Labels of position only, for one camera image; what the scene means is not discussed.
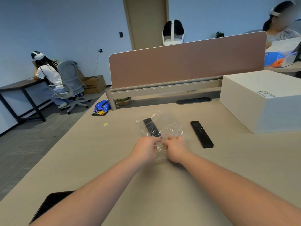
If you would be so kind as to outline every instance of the long black hair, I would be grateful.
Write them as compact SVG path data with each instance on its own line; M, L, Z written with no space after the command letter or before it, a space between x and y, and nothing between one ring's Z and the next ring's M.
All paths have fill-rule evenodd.
M183 35L184 29L182 26L181 21L175 20L175 34L176 35ZM163 36L171 35L171 20L166 22L164 29L163 29Z
M38 52L38 51L32 52L31 53L32 59L34 59L37 54L40 54L40 52ZM36 60L35 63L37 65L37 68L48 64L48 65L52 66L58 72L59 62L48 59L46 56L44 56L41 60Z
M277 5L277 6L274 8L274 12L276 12L276 13L282 13L284 10L286 10L287 8L292 7L292 6L294 6L294 5L295 5L295 3L292 2L292 1L284 1L284 2L280 3L279 5ZM262 28L263 31L266 32L267 30L270 29L270 26L271 26L272 18L273 18L273 17L276 17L276 16L270 15L269 20L267 20L267 21L264 23L263 28Z

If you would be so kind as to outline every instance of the remote control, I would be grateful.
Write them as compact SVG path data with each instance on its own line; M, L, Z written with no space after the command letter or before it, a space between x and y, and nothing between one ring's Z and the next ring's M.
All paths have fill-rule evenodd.
M161 136L160 132L158 131L156 125L153 123L151 118L144 119L143 122L152 137L160 137Z
M201 142L203 148L212 148L213 143L201 124L198 121L191 121L190 122L195 134L199 138L199 141Z

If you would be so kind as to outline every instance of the potted plant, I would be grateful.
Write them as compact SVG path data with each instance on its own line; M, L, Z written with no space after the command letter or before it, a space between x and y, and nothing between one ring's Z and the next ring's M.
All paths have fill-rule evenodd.
M219 37L224 37L225 34L223 34L222 32L218 31L216 34L215 34L215 38L219 38Z
M115 102L119 105L119 106L125 106L128 105L130 103L130 99L129 98L119 98L119 99L115 99Z

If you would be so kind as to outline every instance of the shoe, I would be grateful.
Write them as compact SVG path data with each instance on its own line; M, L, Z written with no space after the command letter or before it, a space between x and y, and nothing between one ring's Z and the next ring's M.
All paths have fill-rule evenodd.
M66 105L68 105L68 103L67 103L67 102L63 102L62 104L60 104L60 105L58 106L58 108L62 108L62 107L64 107L64 106L66 106Z

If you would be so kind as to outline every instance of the desk surface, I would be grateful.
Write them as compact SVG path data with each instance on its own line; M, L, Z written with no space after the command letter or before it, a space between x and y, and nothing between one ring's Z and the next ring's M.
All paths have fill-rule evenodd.
M92 116L91 107L0 202L0 225L28 225L48 194L75 190L128 156L140 137L135 120L159 110L182 123L191 151L301 207L301 131L253 134L213 99L123 108L105 116ZM214 148L202 148L190 121L202 124ZM231 224L187 171L163 160L134 176L103 225Z
M264 69L275 72L298 72L301 71L301 62L295 62L292 65L283 68L265 67Z
M26 80L19 81L17 83L9 84L7 86L2 86L2 87L0 87L0 92L26 88L26 87L30 87L30 86L39 84L39 83L44 82L44 81L45 81L44 79L41 79L41 80L34 80L34 79L28 80L28 79L26 79Z

